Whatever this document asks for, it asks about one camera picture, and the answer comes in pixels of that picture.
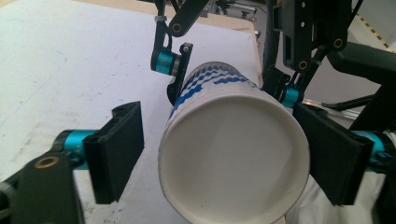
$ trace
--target blue pattern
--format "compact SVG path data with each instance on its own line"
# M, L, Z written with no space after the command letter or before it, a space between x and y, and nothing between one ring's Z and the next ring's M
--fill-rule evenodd
M207 80L198 84L199 81L204 80L206 77L209 77ZM172 110L171 116L178 109L180 105L183 105L186 100L190 99L196 92L199 92L203 89L203 84L209 82L215 78L224 77L213 83L215 85L225 84L229 82L247 82L252 87L256 87L256 85L250 82L247 78L239 74L235 69L224 66L209 66L202 69L199 69L195 72L194 75L186 82L181 92L187 92L183 95L180 95L175 103L175 106Z

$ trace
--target wire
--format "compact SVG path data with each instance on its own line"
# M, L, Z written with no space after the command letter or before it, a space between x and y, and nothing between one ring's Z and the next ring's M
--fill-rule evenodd
M164 0L154 0L154 4L158 9L158 16L163 16L165 14L165 1Z
M169 31L166 32L166 34L168 35L168 46L166 46L168 49L172 49L172 36L169 33Z
M359 8L361 8L362 3L363 3L363 0L359 0L359 2L356 4L355 8L353 9L352 15L350 16L349 22L347 24L348 27L353 22L353 19L355 18L355 16L358 14Z

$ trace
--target white paper sheet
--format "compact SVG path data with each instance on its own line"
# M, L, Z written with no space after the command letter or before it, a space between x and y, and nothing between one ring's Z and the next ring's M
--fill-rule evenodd
M119 203L94 203L76 171L87 223L187 223L163 197L157 152L171 105L171 78L150 71L153 16L64 0L0 8L0 180L43 154L65 129L99 129L111 109L141 101L146 146ZM252 35L195 24L174 41L201 63L232 64L257 83Z

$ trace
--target metal screw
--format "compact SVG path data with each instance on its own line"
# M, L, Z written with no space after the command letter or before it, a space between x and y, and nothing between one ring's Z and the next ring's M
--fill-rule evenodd
M342 39L338 38L334 41L333 45L335 48L339 49L343 46L343 44L344 44L344 41Z
M58 161L59 161L59 157L46 157L46 158L43 158L43 159L37 161L35 163L35 168L36 169L49 168L49 167L55 165L56 163L58 163Z
M179 33L180 30L181 30L180 24L178 24L178 23L173 24L173 26L172 26L172 31L173 31L173 32Z
M308 63L306 61L300 61L300 63L298 64L298 67L301 70L304 70L307 66L308 66Z

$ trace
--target paper cup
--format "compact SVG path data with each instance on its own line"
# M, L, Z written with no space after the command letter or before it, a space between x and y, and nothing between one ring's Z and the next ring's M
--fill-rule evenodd
M191 223L273 223L304 190L303 130L274 98L226 63L187 78L160 147L168 202Z

